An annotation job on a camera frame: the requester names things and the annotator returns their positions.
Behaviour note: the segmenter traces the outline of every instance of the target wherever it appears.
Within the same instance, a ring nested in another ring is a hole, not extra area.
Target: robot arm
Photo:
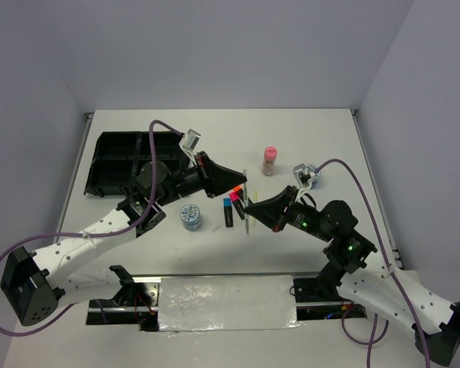
[[[143,285],[136,284],[121,266],[113,265],[111,272],[97,276],[74,272],[123,243],[123,237],[96,235],[110,232],[117,235],[143,217],[132,230],[141,236],[166,217],[160,206],[201,189],[214,198],[247,181],[243,174],[211,161],[205,152],[193,155],[198,139],[199,135],[191,130],[182,138],[181,148],[190,155],[193,167],[170,172],[164,163],[157,162],[156,182],[153,182],[153,166],[147,163],[135,179],[134,193],[80,232],[81,237],[61,239],[31,253],[20,247],[9,254],[0,285],[23,326],[42,322],[60,306],[94,298],[123,304],[138,294],[150,302]],[[152,186],[156,186],[155,205],[149,208]]]
[[[386,265],[376,246],[354,230],[358,220],[345,202],[329,202],[321,211],[297,202],[304,193],[303,187],[288,186],[274,198],[252,204],[245,211],[273,232],[291,225],[328,242],[324,254],[329,263],[317,277],[320,287],[414,334],[416,347],[423,352],[414,318],[391,275],[395,273],[419,317],[430,359],[448,366],[460,344],[460,302],[453,304],[434,295],[395,267],[395,262]],[[297,296],[306,294],[307,287],[312,286],[307,280],[300,282],[303,285],[299,288],[295,285]]]

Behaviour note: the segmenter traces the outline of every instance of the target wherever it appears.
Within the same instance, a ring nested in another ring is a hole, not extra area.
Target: white wall
[[[84,121],[20,8],[0,0],[0,253],[55,230]],[[0,323],[16,320],[0,291]],[[0,334],[0,366],[9,341]]]
[[[358,107],[412,0],[18,0],[84,110]]]
[[[414,2],[360,129],[404,260],[460,301],[460,0]]]

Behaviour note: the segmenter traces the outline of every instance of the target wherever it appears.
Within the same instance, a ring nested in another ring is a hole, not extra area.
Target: purple cable
[[[348,336],[352,341],[354,341],[355,343],[358,343],[359,345],[364,345],[364,346],[367,346],[369,345],[370,343],[369,342],[365,342],[365,341],[361,341],[361,340],[358,340],[357,338],[355,338],[353,335],[351,335],[349,333],[348,330],[346,330],[346,317],[347,315],[349,314],[349,312],[354,309],[354,308],[357,308],[359,307],[359,305],[355,305],[355,306],[352,306],[351,308],[349,308],[348,310],[346,310],[343,314],[343,317],[341,318],[340,320],[340,325],[341,327],[343,328],[343,331],[344,333],[346,334],[346,336]],[[383,331],[382,333],[380,334],[380,336],[378,336],[378,338],[376,340],[374,340],[372,342],[372,345],[375,345],[376,343],[379,343],[386,335],[386,332],[387,330],[389,329],[389,321],[385,321],[385,327],[383,328]]]
[[[378,324],[378,314],[373,318],[373,327],[371,329],[370,341],[368,342],[368,350],[366,351],[366,368],[371,368],[371,350],[373,349],[373,341],[375,340],[376,325]]]
[[[155,126],[155,124],[162,125],[163,127],[167,128],[168,130],[171,130],[172,132],[174,132],[175,134],[179,134],[180,136],[182,135],[181,132],[179,132],[178,130],[175,130],[174,128],[172,128],[171,126],[165,124],[164,122],[162,122],[160,120],[154,120],[154,121],[152,121],[152,123],[150,123],[149,131],[148,131],[148,137],[149,137],[150,154],[152,155],[152,166],[153,166],[153,169],[152,169],[152,173],[153,173],[152,182],[156,182],[156,152],[155,152],[155,140],[153,138],[153,127]],[[148,206],[146,207],[145,212],[133,224],[131,224],[130,226],[128,226],[126,228],[118,230],[117,232],[90,234],[90,237],[91,238],[109,238],[111,236],[124,234],[125,232],[128,232],[132,228],[137,227],[140,223],[143,222],[145,217],[148,216],[148,213],[150,212],[150,209],[152,208],[153,203],[155,202],[155,188],[156,188],[156,186],[152,186],[152,189],[150,191],[150,198],[149,198],[149,201],[148,201]],[[23,244],[32,242],[34,240],[44,239],[44,238],[56,238],[56,237],[82,238],[82,236],[83,236],[83,234],[79,233],[79,232],[52,232],[50,234],[40,234],[40,235],[30,236],[29,238],[22,239],[21,241],[15,243],[13,246],[11,246],[7,250],[5,250],[0,255],[0,262],[5,257],[7,257],[7,255],[11,251],[14,251],[16,248],[22,246]],[[65,309],[63,309],[59,313],[59,315],[57,315],[51,321],[47,322],[45,325],[43,325],[43,326],[41,326],[39,328],[36,328],[35,330],[30,330],[30,331],[27,331],[27,332],[18,333],[18,332],[6,330],[5,328],[0,326],[0,333],[4,334],[4,335],[12,336],[12,337],[23,337],[23,336],[29,336],[29,335],[32,335],[32,334],[36,334],[37,332],[40,332],[40,331],[44,330],[46,327],[51,326],[54,322],[56,322],[61,316],[63,316],[73,306],[74,306],[74,304],[70,304],[70,305],[66,306]]]
[[[104,324],[108,324],[109,322],[107,321],[106,311],[102,307],[102,300],[101,299],[96,299],[95,302],[97,303],[97,306],[100,309],[100,314],[102,314],[102,321],[104,322]]]
[[[373,228],[375,229],[376,238],[378,239],[378,243],[380,246],[380,250],[382,252],[383,260],[385,261],[385,265],[387,266],[387,268],[389,268],[390,267],[389,258],[387,256],[385,245],[383,244],[382,236],[380,235],[380,230],[378,229],[378,225],[376,223],[375,216],[373,215],[373,211],[371,209],[370,203],[368,202],[368,198],[366,197],[365,191],[363,190],[363,187],[361,186],[360,181],[358,180],[357,176],[354,174],[353,170],[349,167],[349,165],[347,165],[347,163],[345,163],[341,159],[329,159],[325,163],[317,167],[315,171],[321,171],[325,166],[331,163],[340,163],[342,166],[344,166],[344,168],[348,171],[348,173],[351,175],[354,182],[356,183],[356,186],[358,187],[361,193],[361,196],[363,197],[363,201],[365,202],[366,209],[368,210],[368,213],[370,214],[371,222],[373,223]],[[424,331],[422,330],[421,322],[419,321],[416,310],[414,309],[414,305],[412,305],[412,302],[409,299],[409,296],[407,295],[406,290],[400,283],[400,280],[396,276],[395,272],[393,272],[391,275],[392,275],[392,279],[394,280],[394,282],[396,283],[397,287],[400,290],[400,294],[402,294],[402,296],[404,297],[407,303],[407,306],[409,307],[411,311],[412,318],[414,318],[414,322],[416,323],[416,328],[419,332],[419,337],[421,339],[422,351],[424,352],[425,366],[426,368],[431,368],[431,360],[429,359],[428,344],[426,343],[426,337],[424,336]]]

